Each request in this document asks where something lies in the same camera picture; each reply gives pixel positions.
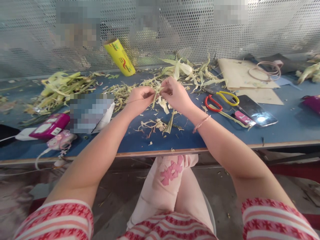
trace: pink bracelet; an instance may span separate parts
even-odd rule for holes
[[[209,115],[205,120],[203,120],[201,123],[199,123],[193,130],[192,133],[195,133],[197,131],[197,129],[205,122],[209,119],[209,117],[211,117],[211,115]]]

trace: pink power bank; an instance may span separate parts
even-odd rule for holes
[[[51,115],[43,124],[29,134],[29,137],[50,139],[56,136],[70,122],[70,116],[64,113]]]
[[[240,111],[236,111],[234,113],[236,119],[238,119],[240,122],[242,122],[244,125],[250,124],[250,125],[255,125],[256,123],[249,117],[247,117],[246,115],[244,115],[242,112]]]

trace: scissors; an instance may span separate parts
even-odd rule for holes
[[[237,106],[237,105],[239,104],[239,102],[240,102],[240,101],[239,101],[239,98],[238,98],[236,95],[234,95],[234,94],[232,94],[232,93],[230,93],[230,92],[224,92],[224,91],[216,92],[216,91],[213,91],[209,86],[207,86],[207,87],[202,87],[202,89],[203,89],[204,91],[206,91],[206,92],[209,93],[209,96],[207,96],[206,99],[204,100],[204,104],[206,105],[206,107],[207,107],[208,109],[210,109],[210,110],[213,111],[213,112],[221,112],[222,109],[223,109],[223,107],[222,107],[217,101],[215,101],[215,100],[212,98],[212,95],[214,95],[214,94],[218,94],[226,103],[228,103],[230,106],[233,106],[233,107],[234,107],[234,106]],[[223,94],[227,94],[227,95],[232,96],[232,97],[236,100],[236,103],[229,102]],[[209,99],[211,102],[213,102],[215,105],[217,105],[219,109],[213,109],[213,108],[209,107],[209,105],[208,105],[208,99]]]

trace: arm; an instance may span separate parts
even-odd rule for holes
[[[44,203],[78,199],[93,205],[100,180],[112,164],[130,122],[152,103],[154,90],[132,90],[126,107],[82,150]]]
[[[195,126],[208,117],[204,111],[193,104],[184,87],[174,78],[167,78],[163,86],[160,94]],[[203,122],[197,130],[212,156],[230,173],[241,202],[246,198],[260,197],[281,201],[294,207],[268,167],[239,138],[213,118]]]

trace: person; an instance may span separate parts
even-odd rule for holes
[[[319,239],[262,160],[240,139],[193,104],[174,78],[160,95],[191,121],[212,156],[229,172],[242,202],[244,239]],[[130,122],[153,101],[150,87],[132,90],[124,109],[83,149],[44,204],[14,239],[91,239],[91,207]],[[157,157],[127,232],[119,239],[216,239],[197,179],[197,155]]]

